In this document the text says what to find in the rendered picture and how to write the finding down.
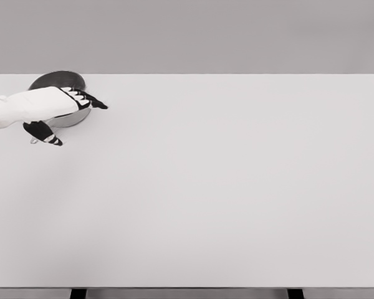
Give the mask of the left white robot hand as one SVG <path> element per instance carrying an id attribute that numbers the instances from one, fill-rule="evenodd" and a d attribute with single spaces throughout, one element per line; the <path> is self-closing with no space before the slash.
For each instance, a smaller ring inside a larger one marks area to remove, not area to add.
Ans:
<path id="1" fill-rule="evenodd" d="M 39 88 L 17 93 L 15 98 L 17 115 L 24 130 L 35 139 L 55 146 L 62 146 L 63 142 L 46 123 L 47 120 L 88 108 L 108 108 L 94 96 L 72 87 Z"/>

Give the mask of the grey metal pot with handle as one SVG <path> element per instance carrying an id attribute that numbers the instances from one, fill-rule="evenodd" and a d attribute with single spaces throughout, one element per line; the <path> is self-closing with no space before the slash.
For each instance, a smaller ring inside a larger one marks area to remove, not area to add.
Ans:
<path id="1" fill-rule="evenodd" d="M 81 75 L 67 70 L 60 70 L 40 76 L 32 82 L 28 90 L 35 90 L 38 88 L 51 86 L 59 88 L 74 87 L 79 90 L 85 90 L 86 88 L 85 80 Z M 45 123 L 49 125 L 52 130 L 68 128 L 82 122 L 84 119 L 86 119 L 89 113 L 90 110 L 82 110 L 71 115 L 52 118 L 45 121 Z"/>

